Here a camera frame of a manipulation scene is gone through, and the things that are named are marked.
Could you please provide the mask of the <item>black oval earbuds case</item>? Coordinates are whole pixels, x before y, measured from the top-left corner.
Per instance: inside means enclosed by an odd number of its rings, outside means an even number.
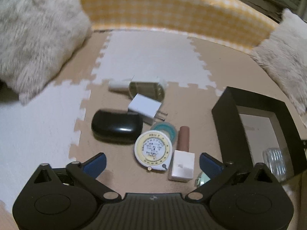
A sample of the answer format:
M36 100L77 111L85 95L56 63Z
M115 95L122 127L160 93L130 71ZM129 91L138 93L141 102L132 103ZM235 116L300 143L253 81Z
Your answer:
M133 112L100 109L92 118L91 129L97 140L132 144L142 134L143 119Z

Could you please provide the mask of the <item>right white fluffy pillow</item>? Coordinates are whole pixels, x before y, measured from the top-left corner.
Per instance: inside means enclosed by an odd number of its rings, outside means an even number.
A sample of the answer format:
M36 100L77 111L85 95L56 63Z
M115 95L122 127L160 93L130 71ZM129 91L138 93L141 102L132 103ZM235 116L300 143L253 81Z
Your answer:
M282 22L250 57L270 76L294 105L306 113L306 22L284 9Z

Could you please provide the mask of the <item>white fluffy pillow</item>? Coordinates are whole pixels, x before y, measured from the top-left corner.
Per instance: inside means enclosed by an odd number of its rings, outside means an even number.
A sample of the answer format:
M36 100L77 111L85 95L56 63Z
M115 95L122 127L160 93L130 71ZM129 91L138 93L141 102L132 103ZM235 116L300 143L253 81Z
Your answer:
M27 104L91 36L80 0L1 0L1 81Z
M270 76L294 105L306 113L306 22L284 9L282 22L250 57Z

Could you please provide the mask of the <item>teal clear tape roll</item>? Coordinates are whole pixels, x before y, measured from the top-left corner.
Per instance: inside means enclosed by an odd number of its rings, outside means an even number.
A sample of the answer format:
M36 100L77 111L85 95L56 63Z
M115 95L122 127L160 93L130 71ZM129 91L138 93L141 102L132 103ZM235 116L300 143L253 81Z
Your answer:
M152 125L151 130L163 132L169 137L172 144L174 144L177 140L178 132L176 128L168 122L157 122L154 125Z

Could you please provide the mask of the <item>white cube brown-cap bottle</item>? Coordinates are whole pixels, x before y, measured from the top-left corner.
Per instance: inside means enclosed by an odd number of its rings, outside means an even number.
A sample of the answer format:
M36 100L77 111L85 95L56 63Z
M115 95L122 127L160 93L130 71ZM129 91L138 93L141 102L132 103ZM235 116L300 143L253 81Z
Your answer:
M194 177L195 154L189 151L190 129L181 126L173 153L169 180L188 182Z

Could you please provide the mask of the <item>clear plastic case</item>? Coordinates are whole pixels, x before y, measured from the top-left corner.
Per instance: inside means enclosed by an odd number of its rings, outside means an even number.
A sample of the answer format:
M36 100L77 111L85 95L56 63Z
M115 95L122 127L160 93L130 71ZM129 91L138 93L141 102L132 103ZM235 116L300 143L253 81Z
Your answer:
M269 148L263 151L263 160L279 182L287 179L286 165L280 149Z

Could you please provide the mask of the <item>black cardboard box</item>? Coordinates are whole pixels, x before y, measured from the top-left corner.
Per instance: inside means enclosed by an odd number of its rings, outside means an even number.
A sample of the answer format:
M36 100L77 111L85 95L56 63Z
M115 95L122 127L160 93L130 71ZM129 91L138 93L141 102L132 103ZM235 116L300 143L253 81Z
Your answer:
M294 175L306 170L303 141L287 105L272 97L234 87L226 87L212 109L224 162L233 161L239 165L240 172L249 172L254 167L239 106L274 113L287 143Z

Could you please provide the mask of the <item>mint green round tape measure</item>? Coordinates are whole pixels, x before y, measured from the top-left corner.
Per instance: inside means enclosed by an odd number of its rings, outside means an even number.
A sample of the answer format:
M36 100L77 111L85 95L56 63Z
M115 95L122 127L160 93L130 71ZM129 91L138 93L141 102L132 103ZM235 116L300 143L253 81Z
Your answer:
M195 180L195 186L198 188L208 181L210 181L210 178L204 172L201 172Z

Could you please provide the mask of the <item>yellow gingham bed cover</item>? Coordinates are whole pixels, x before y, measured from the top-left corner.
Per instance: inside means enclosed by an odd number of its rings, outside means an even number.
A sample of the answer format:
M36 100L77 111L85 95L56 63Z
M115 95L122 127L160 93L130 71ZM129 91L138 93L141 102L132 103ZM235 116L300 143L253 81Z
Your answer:
M249 53L277 23L239 0L80 0L94 30L151 30Z

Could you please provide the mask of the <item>white usb wall charger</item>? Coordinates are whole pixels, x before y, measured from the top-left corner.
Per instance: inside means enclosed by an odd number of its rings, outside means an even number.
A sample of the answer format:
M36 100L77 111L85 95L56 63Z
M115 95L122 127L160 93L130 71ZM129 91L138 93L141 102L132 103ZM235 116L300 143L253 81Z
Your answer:
M152 125L155 120L165 121L162 116L157 116L158 113L167 116L167 113L160 111L162 102L156 101L149 97L137 94L128 105L128 111L137 113L143 119L143 122Z

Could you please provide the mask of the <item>left white fluffy pillow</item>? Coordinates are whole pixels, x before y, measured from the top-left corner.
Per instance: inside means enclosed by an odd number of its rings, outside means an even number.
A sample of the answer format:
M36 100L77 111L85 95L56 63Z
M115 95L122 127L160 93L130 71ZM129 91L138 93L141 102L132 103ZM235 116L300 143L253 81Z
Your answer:
M80 0L1 0L1 81L27 104L91 36Z

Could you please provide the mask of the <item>white round yellow-dial tape measure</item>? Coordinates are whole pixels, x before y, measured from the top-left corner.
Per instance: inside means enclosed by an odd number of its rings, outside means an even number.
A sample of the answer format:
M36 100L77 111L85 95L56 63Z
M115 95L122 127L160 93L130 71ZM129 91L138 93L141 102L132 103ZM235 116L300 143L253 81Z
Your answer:
M148 171L166 172L170 166L173 145L170 138L158 130L142 133L134 145L136 160Z

